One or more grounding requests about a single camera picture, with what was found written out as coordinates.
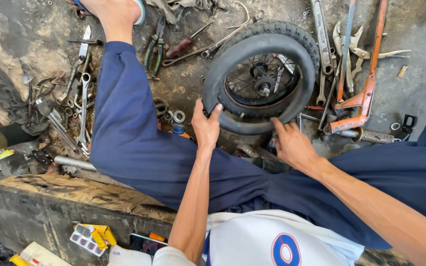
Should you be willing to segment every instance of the yellow box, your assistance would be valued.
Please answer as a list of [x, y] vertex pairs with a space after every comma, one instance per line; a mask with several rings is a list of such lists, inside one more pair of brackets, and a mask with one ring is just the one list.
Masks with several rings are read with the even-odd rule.
[[117, 241], [115, 236], [113, 235], [113, 232], [111, 231], [111, 228], [107, 225], [95, 225], [95, 224], [86, 224], [86, 223], [81, 223], [81, 225], [83, 226], [87, 226], [87, 225], [91, 225], [93, 226], [96, 231], [99, 233], [99, 235], [108, 241], [108, 244], [110, 245], [116, 245]]

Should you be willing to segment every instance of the glue tube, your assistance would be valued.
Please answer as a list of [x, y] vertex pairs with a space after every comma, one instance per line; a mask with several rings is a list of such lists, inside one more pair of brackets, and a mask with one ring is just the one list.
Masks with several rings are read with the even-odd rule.
[[103, 238], [99, 235], [98, 231], [92, 226], [87, 224], [86, 228], [90, 230], [90, 234], [95, 240], [95, 242], [98, 244], [99, 249], [107, 249], [108, 246], [106, 245], [106, 242], [103, 240]]

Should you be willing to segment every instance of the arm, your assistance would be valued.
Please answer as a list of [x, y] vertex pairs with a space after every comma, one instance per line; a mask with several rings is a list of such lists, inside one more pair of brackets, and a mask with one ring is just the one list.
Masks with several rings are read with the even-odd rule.
[[317, 180], [361, 220], [417, 265], [426, 265], [426, 217], [319, 157], [296, 124], [272, 119], [278, 133], [277, 155]]
[[209, 119], [203, 115], [202, 100], [196, 101], [192, 125], [198, 142], [196, 160], [169, 237], [169, 246], [182, 251], [198, 265], [205, 240], [208, 215], [210, 160], [215, 148], [222, 105], [216, 106]]

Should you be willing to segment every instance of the person's left hand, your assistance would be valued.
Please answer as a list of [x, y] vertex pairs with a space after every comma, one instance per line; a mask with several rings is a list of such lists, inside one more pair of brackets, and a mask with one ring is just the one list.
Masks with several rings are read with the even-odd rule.
[[192, 126], [195, 131], [198, 150], [211, 150], [216, 147], [216, 141], [220, 135], [220, 114], [223, 110], [222, 104], [217, 104], [210, 114], [210, 118], [206, 118], [203, 114], [202, 99], [198, 99], [193, 110]]

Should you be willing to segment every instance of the dirty cloth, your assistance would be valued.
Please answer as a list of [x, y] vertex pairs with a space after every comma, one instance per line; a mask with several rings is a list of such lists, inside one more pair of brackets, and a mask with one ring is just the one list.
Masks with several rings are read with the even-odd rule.
[[[100, 172], [178, 210], [197, 146], [157, 130], [151, 89], [135, 48], [109, 42], [105, 49], [90, 160]], [[426, 216], [426, 127], [418, 142], [360, 148], [329, 161]], [[209, 213], [258, 210], [264, 201], [366, 247], [391, 248], [318, 181], [296, 170], [270, 174], [215, 149]]]
[[146, 0], [146, 4], [154, 6], [167, 22], [177, 25], [185, 8], [210, 10], [214, 4], [220, 9], [228, 10], [231, 0]]
[[14, 83], [12, 83], [11, 79], [1, 69], [0, 106], [4, 111], [8, 112], [9, 120], [13, 123], [20, 124], [22, 130], [29, 135], [37, 136], [49, 126], [48, 120], [41, 117], [35, 108], [32, 108], [32, 121], [31, 125], [28, 125], [28, 103], [21, 98], [21, 94], [14, 87]]

